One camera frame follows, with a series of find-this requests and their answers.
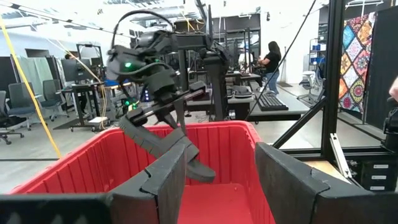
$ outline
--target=black shirt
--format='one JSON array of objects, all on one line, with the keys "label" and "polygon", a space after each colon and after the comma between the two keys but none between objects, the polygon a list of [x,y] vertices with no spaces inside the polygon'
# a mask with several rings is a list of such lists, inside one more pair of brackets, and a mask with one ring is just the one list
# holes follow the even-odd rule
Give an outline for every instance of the black shirt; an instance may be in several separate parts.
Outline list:
[{"label": "black shirt", "polygon": [[274,52],[269,52],[264,59],[268,58],[270,61],[268,64],[265,65],[265,68],[267,69],[267,73],[272,73],[275,70],[279,72],[278,64],[280,61],[280,56]]}]

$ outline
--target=red bin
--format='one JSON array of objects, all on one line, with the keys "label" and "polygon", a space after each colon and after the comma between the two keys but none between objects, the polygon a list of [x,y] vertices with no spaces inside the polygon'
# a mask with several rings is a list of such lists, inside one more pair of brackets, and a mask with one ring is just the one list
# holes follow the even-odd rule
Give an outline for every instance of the red bin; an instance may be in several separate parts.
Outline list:
[{"label": "red bin", "polygon": [[[160,137],[168,126],[151,126]],[[179,224],[274,223],[262,192],[254,145],[256,130],[243,121],[188,124],[187,136],[200,150],[199,160],[216,172],[211,184],[187,179]],[[96,135],[12,194],[107,192],[136,175],[154,157],[113,128]]]}]

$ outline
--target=colorful patterned tapestry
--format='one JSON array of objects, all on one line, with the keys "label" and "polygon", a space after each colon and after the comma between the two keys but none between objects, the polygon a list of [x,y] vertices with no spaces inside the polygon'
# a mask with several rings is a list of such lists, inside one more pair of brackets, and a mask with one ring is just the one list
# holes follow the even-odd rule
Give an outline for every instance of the colorful patterned tapestry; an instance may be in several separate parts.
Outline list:
[{"label": "colorful patterned tapestry", "polygon": [[344,21],[340,67],[340,106],[363,112],[363,93],[371,55],[375,13]]}]

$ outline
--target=gray floor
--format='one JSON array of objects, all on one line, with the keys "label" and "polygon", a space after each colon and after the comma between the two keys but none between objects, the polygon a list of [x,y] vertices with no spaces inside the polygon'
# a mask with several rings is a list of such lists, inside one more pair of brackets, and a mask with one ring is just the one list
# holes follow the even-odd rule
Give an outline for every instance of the gray floor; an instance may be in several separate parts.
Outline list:
[{"label": "gray floor", "polygon": [[[292,92],[301,94],[300,87],[294,86],[290,88]],[[206,122],[204,113],[192,113],[191,118],[187,118],[186,122]],[[52,136],[63,155],[71,152],[80,144],[83,144],[95,133],[90,129],[75,129],[73,133],[69,129],[52,130],[68,120],[73,119],[59,117],[55,122],[49,122],[49,128]],[[154,124],[154,120],[150,120],[149,124]],[[254,125],[262,140],[266,143],[272,143],[278,139],[286,130],[288,130],[295,121],[272,121],[261,122]],[[318,113],[311,121],[309,121],[295,136],[293,136],[283,148],[307,148],[320,147],[320,130],[322,128],[322,113]],[[342,146],[378,146],[379,141],[370,138],[364,133],[348,126],[341,121],[337,123],[338,137]],[[4,142],[0,142],[0,193],[6,193],[15,186],[28,181],[38,172],[44,170],[53,162],[4,162],[4,159],[27,159],[27,158],[56,158],[56,153],[46,136],[46,133],[40,124],[32,127],[32,131],[25,129],[18,130],[25,135],[20,139],[17,136],[11,136],[12,144],[7,146]]]}]

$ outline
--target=bin rim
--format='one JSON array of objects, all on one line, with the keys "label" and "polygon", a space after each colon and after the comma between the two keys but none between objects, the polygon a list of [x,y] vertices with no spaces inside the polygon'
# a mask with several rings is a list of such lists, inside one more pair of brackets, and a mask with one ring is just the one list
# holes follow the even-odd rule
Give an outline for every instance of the bin rim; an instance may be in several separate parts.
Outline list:
[{"label": "bin rim", "polygon": [[[247,121],[219,121],[219,122],[210,122],[210,123],[188,123],[186,124],[186,128],[223,128],[223,127],[240,127],[245,129],[246,131],[246,137],[249,138],[250,144],[252,148],[254,149],[255,144],[259,141],[261,141],[260,137],[258,136],[257,131],[254,129],[254,126],[247,122]],[[161,131],[165,129],[171,129],[170,126],[168,125],[156,125],[156,126],[145,126],[145,128],[149,129],[150,131]],[[40,184],[41,181],[44,179],[44,177],[48,176],[49,173],[52,172],[52,169],[60,169],[62,166],[67,165],[67,162],[70,161],[70,159],[73,159],[75,157],[78,157],[80,154],[85,153],[86,149],[88,149],[91,145],[94,143],[98,142],[99,139],[103,139],[106,136],[109,136],[110,134],[120,132],[120,128],[109,128],[105,131],[102,131],[89,140],[85,141],[82,145],[78,146],[76,149],[74,149],[72,152],[69,152],[67,155],[62,157],[61,159],[57,160],[53,164],[47,166],[43,171],[38,172],[33,179],[30,179],[28,181],[25,181],[17,186],[15,186],[9,194],[24,194],[26,193],[25,189],[26,187],[29,186],[29,189],[32,188],[32,186]]]}]

